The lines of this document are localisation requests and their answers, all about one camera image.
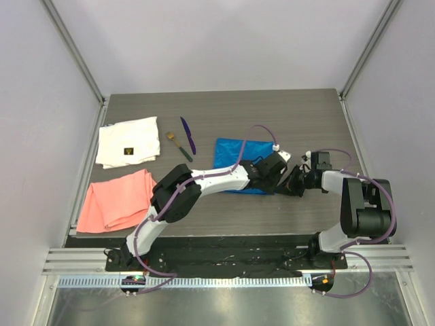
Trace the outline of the blue cloth napkin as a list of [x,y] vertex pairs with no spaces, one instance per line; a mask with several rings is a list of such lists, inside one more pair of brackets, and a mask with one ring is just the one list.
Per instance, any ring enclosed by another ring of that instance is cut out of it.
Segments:
[[[242,147],[243,140],[218,138],[215,142],[213,168],[224,168],[234,164]],[[273,153],[272,141],[250,141],[245,144],[242,160],[256,163]]]

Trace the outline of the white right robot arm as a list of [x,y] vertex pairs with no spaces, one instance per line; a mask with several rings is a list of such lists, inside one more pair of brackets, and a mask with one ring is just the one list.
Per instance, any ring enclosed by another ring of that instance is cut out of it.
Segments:
[[329,230],[318,232],[307,245],[306,257],[314,268],[341,258],[353,245],[374,245],[397,230],[396,208],[391,185],[385,179],[371,179],[346,169],[334,170],[332,149],[308,151],[302,163],[281,181],[278,194],[301,197],[308,189],[334,193],[341,197],[340,221]]

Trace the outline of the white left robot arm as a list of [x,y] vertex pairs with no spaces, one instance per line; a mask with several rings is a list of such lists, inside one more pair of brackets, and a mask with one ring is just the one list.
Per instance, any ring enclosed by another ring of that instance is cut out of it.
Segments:
[[186,164],[177,165],[154,187],[147,213],[120,249],[120,261],[131,271],[139,270],[161,232],[170,223],[186,217],[203,196],[244,189],[273,194],[288,169],[290,158],[290,153],[279,150],[257,162],[239,160],[212,170],[191,170]]

